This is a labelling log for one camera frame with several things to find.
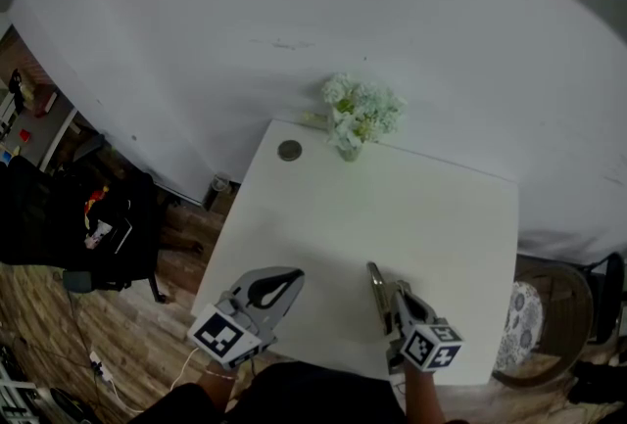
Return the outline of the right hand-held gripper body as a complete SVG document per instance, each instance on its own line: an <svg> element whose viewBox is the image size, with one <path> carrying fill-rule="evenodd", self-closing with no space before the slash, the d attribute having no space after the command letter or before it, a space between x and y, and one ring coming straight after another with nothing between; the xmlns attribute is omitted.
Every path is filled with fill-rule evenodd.
<svg viewBox="0 0 627 424"><path fill-rule="evenodd" d="M388 372L400 373L407 362L423 373L449 367L463 347L463 337L445 318L418 296L413 295L414 314L397 314L394 294L391 307L394 332L386 353Z"/></svg>

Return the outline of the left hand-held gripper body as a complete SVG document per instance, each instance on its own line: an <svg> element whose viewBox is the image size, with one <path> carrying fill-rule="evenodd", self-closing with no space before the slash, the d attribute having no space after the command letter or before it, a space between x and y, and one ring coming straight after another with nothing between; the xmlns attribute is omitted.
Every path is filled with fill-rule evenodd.
<svg viewBox="0 0 627 424"><path fill-rule="evenodd" d="M294 269L244 273L216 304L208 304L188 338L223 369L233 370L276 342L274 329L294 303Z"/></svg>

